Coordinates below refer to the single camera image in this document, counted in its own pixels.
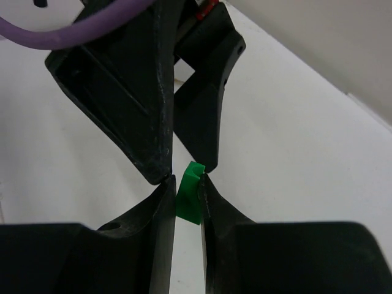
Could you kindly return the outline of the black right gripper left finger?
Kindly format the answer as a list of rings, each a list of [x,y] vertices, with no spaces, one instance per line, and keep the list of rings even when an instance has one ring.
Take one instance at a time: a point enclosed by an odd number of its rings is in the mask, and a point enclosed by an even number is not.
[[[168,293],[176,179],[92,230],[82,224],[1,226],[2,293]]]

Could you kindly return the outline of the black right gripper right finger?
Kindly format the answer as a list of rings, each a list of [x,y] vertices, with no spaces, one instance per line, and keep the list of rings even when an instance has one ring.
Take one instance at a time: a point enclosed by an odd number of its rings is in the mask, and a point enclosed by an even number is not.
[[[390,293],[391,270],[357,222],[258,223],[200,178],[207,293]]]

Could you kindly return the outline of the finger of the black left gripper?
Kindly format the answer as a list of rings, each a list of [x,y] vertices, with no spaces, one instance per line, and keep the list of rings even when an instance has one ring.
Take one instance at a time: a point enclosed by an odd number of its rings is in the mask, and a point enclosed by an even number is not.
[[[175,47],[175,56],[194,72],[175,92],[173,129],[208,172],[218,165],[225,85],[245,49],[222,2],[212,4]]]
[[[175,3],[155,1],[106,36],[45,60],[63,93],[153,185],[171,172],[174,39]]]

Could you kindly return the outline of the small green slope lego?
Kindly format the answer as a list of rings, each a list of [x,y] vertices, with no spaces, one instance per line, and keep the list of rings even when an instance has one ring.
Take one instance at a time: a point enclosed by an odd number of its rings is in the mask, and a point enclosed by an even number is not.
[[[202,221],[198,184],[204,171],[204,165],[190,162],[183,173],[176,196],[176,216],[195,225],[200,225]]]

